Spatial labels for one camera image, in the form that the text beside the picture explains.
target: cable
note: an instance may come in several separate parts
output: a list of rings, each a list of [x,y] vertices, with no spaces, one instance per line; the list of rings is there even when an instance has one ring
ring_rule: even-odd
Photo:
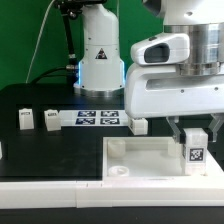
[[[117,19],[118,21],[120,20],[120,1],[119,0],[117,0]]]
[[[57,72],[57,71],[67,71],[66,67],[58,67],[58,68],[53,68],[50,69],[46,72],[44,72],[43,74],[41,74],[40,76],[38,76],[37,78],[35,78],[32,82],[30,82],[30,84],[36,84],[40,79],[45,78],[45,77],[56,77],[59,75],[49,75],[53,72]]]
[[[28,74],[27,74],[26,83],[28,83],[28,81],[29,81],[30,73],[31,73],[33,63],[34,63],[34,60],[35,60],[35,57],[36,57],[36,54],[37,54],[37,51],[38,51],[38,48],[39,48],[39,44],[40,44],[40,40],[41,40],[41,37],[42,37],[42,34],[43,34],[43,30],[44,30],[44,27],[45,27],[50,9],[51,9],[52,5],[54,4],[54,2],[55,2],[55,0],[51,1],[51,3],[49,4],[49,6],[48,6],[48,8],[45,12],[44,19],[43,19],[43,22],[42,22],[42,25],[41,25],[41,28],[40,28],[40,32],[39,32],[39,35],[38,35],[36,47],[35,47],[33,57],[32,57],[31,63],[30,63],[29,71],[28,71]]]
[[[39,78],[38,80],[36,80],[35,83],[32,83],[33,84],[36,84],[38,81],[40,81],[41,79],[44,79],[44,78],[54,78],[54,77],[68,77],[68,75],[46,75],[44,77],[41,77]]]

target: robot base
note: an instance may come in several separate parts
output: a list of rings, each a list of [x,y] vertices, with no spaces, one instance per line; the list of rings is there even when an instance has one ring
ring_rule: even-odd
[[[105,90],[105,91],[97,91],[97,90],[88,90],[83,89],[78,84],[74,84],[74,93],[88,96],[88,97],[114,97],[124,94],[124,88],[115,89],[115,90]]]

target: blue light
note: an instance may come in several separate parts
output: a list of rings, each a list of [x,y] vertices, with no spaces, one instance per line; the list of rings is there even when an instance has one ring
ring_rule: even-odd
[[[78,84],[81,85],[81,63],[79,62],[79,79]]]
[[[125,79],[125,64],[122,61],[122,66],[123,66],[123,84],[125,85],[126,79]]]

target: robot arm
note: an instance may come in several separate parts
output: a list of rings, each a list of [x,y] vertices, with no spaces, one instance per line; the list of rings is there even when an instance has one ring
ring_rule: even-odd
[[[91,97],[120,95],[124,89],[124,62],[120,59],[119,22],[105,9],[106,0],[58,0],[64,20],[69,61],[75,68],[77,94]],[[84,57],[78,62],[74,52],[69,19],[82,14],[84,30]]]
[[[185,174],[203,175],[208,141],[216,141],[224,121],[224,3],[142,2],[164,18],[164,32],[132,46],[135,63],[127,73],[126,113],[166,117],[174,140],[183,144]],[[213,116],[207,130],[178,127],[179,116],[201,114]]]

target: white cube with marker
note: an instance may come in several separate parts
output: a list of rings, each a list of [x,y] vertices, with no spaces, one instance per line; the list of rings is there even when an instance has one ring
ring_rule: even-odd
[[[24,108],[19,110],[19,126],[20,130],[34,129],[32,109]]]
[[[134,135],[148,134],[148,121],[145,118],[133,119],[128,117],[128,127]]]
[[[181,167],[185,175],[205,175],[208,134],[201,128],[184,129],[186,143],[181,156]]]
[[[44,111],[45,124],[48,131],[61,130],[61,120],[57,110]]]

